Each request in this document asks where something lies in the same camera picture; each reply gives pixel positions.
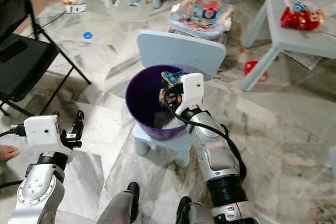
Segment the chair backrest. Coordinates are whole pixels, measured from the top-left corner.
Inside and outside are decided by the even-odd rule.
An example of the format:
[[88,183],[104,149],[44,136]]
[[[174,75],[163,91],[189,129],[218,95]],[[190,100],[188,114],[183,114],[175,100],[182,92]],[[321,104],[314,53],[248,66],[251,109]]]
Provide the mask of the chair backrest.
[[142,30],[138,47],[144,67],[173,65],[189,73],[200,72],[210,80],[225,58],[223,44],[181,34]]
[[37,39],[35,18],[30,0],[0,0],[0,43],[5,40],[27,17],[32,19]]

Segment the black cable connector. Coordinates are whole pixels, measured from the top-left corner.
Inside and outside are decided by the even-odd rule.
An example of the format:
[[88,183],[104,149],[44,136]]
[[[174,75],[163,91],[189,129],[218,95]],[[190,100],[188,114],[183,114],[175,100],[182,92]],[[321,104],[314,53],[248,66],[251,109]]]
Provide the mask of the black cable connector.
[[14,130],[14,134],[18,135],[18,136],[27,136],[26,135],[26,130],[25,130],[25,126],[23,124],[18,124],[15,128],[13,128],[12,130]]
[[16,134],[18,136],[27,136],[26,131],[25,131],[25,127],[24,127],[23,124],[18,124],[18,125],[12,126],[12,128],[9,131],[5,131],[3,133],[0,133],[0,137],[5,136],[7,134]]

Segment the black cable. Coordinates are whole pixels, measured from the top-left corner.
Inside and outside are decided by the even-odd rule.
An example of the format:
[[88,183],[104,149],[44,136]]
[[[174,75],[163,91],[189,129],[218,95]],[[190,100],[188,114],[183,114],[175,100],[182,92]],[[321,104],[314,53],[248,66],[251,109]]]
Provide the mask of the black cable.
[[14,186],[14,185],[19,185],[22,183],[23,180],[18,180],[18,181],[13,181],[13,182],[8,182],[0,185],[0,189],[7,187],[7,186]]
[[61,16],[64,15],[65,12],[66,12],[66,11],[62,12],[60,15],[58,15],[58,16],[57,16],[56,18],[54,18],[52,21],[49,21],[48,23],[44,24],[44,25],[41,26],[41,27],[45,27],[45,26],[49,25],[50,23],[54,22],[55,20],[59,19]]
[[0,133],[0,137],[7,135],[7,134],[14,134],[15,130],[14,129],[10,129],[9,131],[5,131],[3,133]]
[[168,95],[168,91],[169,90],[166,90],[165,91],[165,95],[164,95],[164,104],[167,106],[168,110],[179,120],[181,120],[182,122],[186,123],[186,124],[191,124],[191,125],[194,125],[194,126],[199,126],[199,127],[203,127],[203,128],[206,128],[210,131],[213,131],[215,133],[217,133],[218,135],[220,135],[221,137],[223,137],[226,141],[227,141],[227,144],[230,148],[230,150],[232,151],[232,153],[234,154],[234,156],[237,158],[238,162],[239,162],[239,177],[240,177],[240,180],[241,182],[243,182],[243,180],[245,179],[246,177],[246,173],[247,173],[247,169],[246,169],[246,165],[244,164],[244,161],[240,155],[240,152],[239,152],[239,149],[237,148],[237,146],[235,145],[235,143],[230,139],[229,135],[228,135],[228,129],[225,125],[221,124],[221,126],[223,127],[224,131],[225,131],[225,134],[221,131],[219,131],[218,129],[215,129],[211,126],[208,126],[206,124],[203,124],[203,123],[197,123],[197,122],[193,122],[193,121],[190,121],[190,120],[187,120],[183,117],[181,117],[180,115],[176,114],[175,111],[173,111],[173,109],[169,106],[168,104],[168,101],[167,101],[167,95]]

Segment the colorful fabric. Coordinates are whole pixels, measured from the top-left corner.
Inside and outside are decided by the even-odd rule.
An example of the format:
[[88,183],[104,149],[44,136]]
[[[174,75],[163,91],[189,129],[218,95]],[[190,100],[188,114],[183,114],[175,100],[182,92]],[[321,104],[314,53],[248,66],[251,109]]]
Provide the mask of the colorful fabric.
[[170,18],[170,25],[198,38],[218,38],[225,32],[225,26],[217,24],[217,21],[229,8],[229,4],[220,5],[216,1],[197,0],[193,17],[175,12]]

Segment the gray pants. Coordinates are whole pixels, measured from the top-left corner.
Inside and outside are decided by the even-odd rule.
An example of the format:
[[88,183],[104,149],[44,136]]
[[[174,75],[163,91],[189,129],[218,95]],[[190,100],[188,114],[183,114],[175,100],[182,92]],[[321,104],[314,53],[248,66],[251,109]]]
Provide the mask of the gray pants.
[[129,190],[118,193],[105,208],[97,224],[129,224],[133,197],[133,192]]

